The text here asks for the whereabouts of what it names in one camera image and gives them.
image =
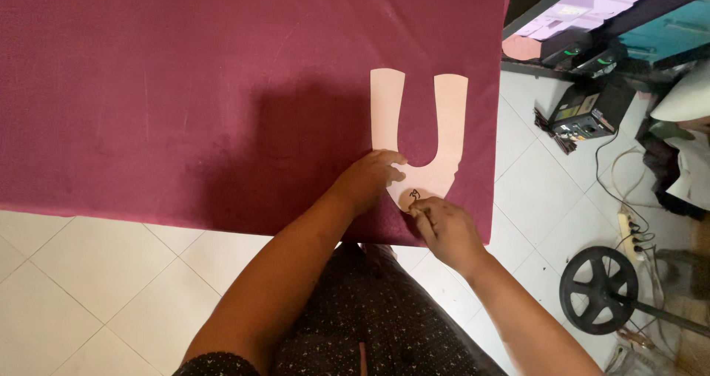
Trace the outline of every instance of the white fabric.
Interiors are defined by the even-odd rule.
[[[666,143],[680,151],[678,168],[680,177],[667,193],[695,206],[710,211],[710,146],[708,137],[700,132],[690,131],[695,140],[671,137]]]
[[[710,115],[710,61],[698,63],[651,112],[662,121],[688,121]]]

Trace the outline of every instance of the electric cord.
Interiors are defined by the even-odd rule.
[[[610,192],[610,191],[606,188],[606,186],[601,182],[601,180],[599,179],[599,150],[601,150],[602,147],[604,147],[604,146],[606,146],[606,145],[609,145],[609,144],[612,143],[614,140],[616,140],[617,136],[619,136],[619,129],[616,130],[616,133],[614,134],[614,137],[611,138],[611,140],[609,140],[607,143],[605,143],[605,144],[603,144],[603,145],[601,145],[601,146],[599,146],[599,147],[596,148],[596,151],[594,152],[594,162],[595,162],[595,164],[596,164],[596,171],[594,172],[594,176],[596,177],[596,181],[599,182],[599,186],[601,186],[601,188],[604,189],[604,191],[606,191],[606,193],[607,193],[609,196],[613,197],[615,200],[617,200],[619,203],[621,203],[622,206],[626,206],[626,207],[628,207],[629,209],[631,209],[631,210],[634,212],[634,214],[636,214],[640,219],[642,219],[642,220],[644,221],[644,223],[646,224],[646,228],[645,228],[644,230],[640,230],[639,233],[646,233],[646,232],[648,232],[648,230],[649,230],[649,228],[650,228],[650,224],[648,223],[648,221],[646,220],[646,218],[644,218],[641,214],[639,214],[638,211],[637,211],[634,207],[632,207],[631,205],[629,205],[629,204],[624,200],[624,199],[626,199],[626,196],[627,196],[629,193],[631,193],[631,190],[633,190],[636,186],[638,186],[638,184],[640,183],[640,181],[637,182],[637,183],[635,183],[635,184],[632,186],[631,190],[629,190],[629,191],[626,193],[626,195],[624,196],[624,199],[619,199],[619,198],[616,197],[614,194],[612,194],[612,192]]]
[[[615,200],[617,200],[619,203],[621,203],[622,208],[623,208],[623,207],[627,207],[627,208],[631,209],[640,219],[642,219],[642,220],[644,221],[644,223],[646,224],[646,228],[645,228],[644,230],[641,230],[640,226],[632,227],[631,233],[630,233],[628,236],[626,236],[626,237],[624,237],[623,239],[621,239],[621,241],[619,241],[619,243],[616,245],[616,247],[614,247],[615,250],[618,250],[618,248],[619,248],[619,246],[621,245],[621,243],[623,243],[627,238],[632,237],[632,236],[634,236],[634,235],[642,235],[642,236],[643,236],[643,239],[640,240],[642,243],[650,242],[650,241],[653,240],[653,238],[655,237],[655,234],[654,234],[654,233],[650,233],[652,236],[649,237],[649,238],[646,238],[646,237],[645,237],[645,236],[647,235],[647,233],[648,233],[648,230],[649,230],[650,227],[651,227],[650,223],[646,220],[646,218],[644,218],[641,214],[639,214],[638,211],[637,211],[634,207],[632,207],[632,205],[630,205],[628,202],[626,202],[626,197],[631,193],[632,190],[636,189],[636,187],[639,185],[639,183],[641,183],[641,179],[643,179],[643,176],[644,176],[644,174],[645,174],[645,170],[644,170],[644,173],[641,174],[641,178],[638,180],[638,182],[634,183],[634,184],[631,186],[631,188],[629,189],[629,191],[626,192],[626,194],[622,196],[622,197],[623,197],[622,199],[619,199],[619,198],[616,197],[614,194],[612,194],[612,192],[610,192],[610,191],[606,188],[606,186],[601,182],[601,180],[599,179],[599,150],[601,150],[602,147],[604,147],[604,146],[609,145],[610,143],[612,143],[618,136],[619,136],[619,129],[616,130],[616,132],[614,133],[614,137],[611,138],[611,140],[609,140],[607,143],[604,143],[603,145],[601,145],[601,146],[599,146],[599,147],[596,148],[596,151],[594,152],[594,163],[595,163],[595,165],[596,165],[596,169],[595,169],[595,171],[594,171],[594,176],[596,177],[596,181],[599,183],[599,186],[601,186],[601,188],[604,189],[604,191],[606,191],[606,193],[607,193],[609,196],[613,197]],[[619,193],[621,193],[621,192],[620,192],[620,191],[618,190],[618,188],[616,187],[616,184],[614,183],[614,179],[613,179],[613,166],[616,165],[617,160],[618,160],[621,156],[623,156],[623,155],[625,155],[625,154],[628,154],[628,153],[630,153],[630,152],[631,152],[631,150],[627,150],[626,152],[620,154],[619,156],[616,157],[616,159],[614,160],[614,163],[612,164],[611,182],[612,182],[612,184],[614,185],[614,188],[615,188]],[[609,275],[609,270],[610,270],[610,269],[611,269],[611,261],[609,261],[609,262],[607,263],[607,265],[606,265],[606,274],[607,274],[607,275]]]

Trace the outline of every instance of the electrical box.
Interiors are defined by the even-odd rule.
[[[570,86],[548,120],[555,133],[574,141],[614,135],[636,90],[614,74]]]

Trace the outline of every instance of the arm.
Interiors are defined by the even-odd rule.
[[[352,219],[404,174],[399,153],[376,151],[354,163],[302,216],[244,268],[197,332],[182,362],[205,353],[242,356],[266,375],[273,349],[303,311],[325,263]]]
[[[524,375],[602,375],[590,356],[490,255],[471,216],[439,198],[410,207],[434,255],[459,272],[496,325]]]

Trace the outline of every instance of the finger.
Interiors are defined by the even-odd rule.
[[[447,217],[446,201],[439,199],[438,197],[414,200],[409,208],[410,210],[415,209],[425,212],[427,217],[429,217],[432,226],[438,225],[442,219]]]
[[[446,206],[446,201],[439,199],[438,197],[430,197],[428,199],[415,200],[410,206],[410,209],[416,209],[419,211],[424,210],[440,210]]]
[[[407,159],[404,157],[403,154],[393,152],[392,150],[382,150],[378,154],[378,157],[382,159],[382,161],[387,165],[391,163],[398,163],[400,165],[404,165],[407,163]]]
[[[388,168],[388,169],[387,169],[387,181],[388,181],[388,182],[391,182],[391,181],[395,181],[395,182],[404,181],[404,178],[406,177],[406,175],[404,174],[404,172],[400,172],[398,169],[396,169],[396,168],[393,167],[393,166],[388,166],[387,168]]]
[[[366,154],[365,157],[375,157],[383,151],[384,151],[384,149],[373,150],[372,152],[369,152],[368,154]]]
[[[427,243],[427,246],[430,246],[431,244],[436,243],[437,236],[434,234],[434,230],[432,229],[432,224],[429,221],[429,218],[426,216],[426,214],[417,213],[416,220],[417,220],[417,229],[419,229],[419,233],[421,233],[422,237],[424,237],[424,241]]]

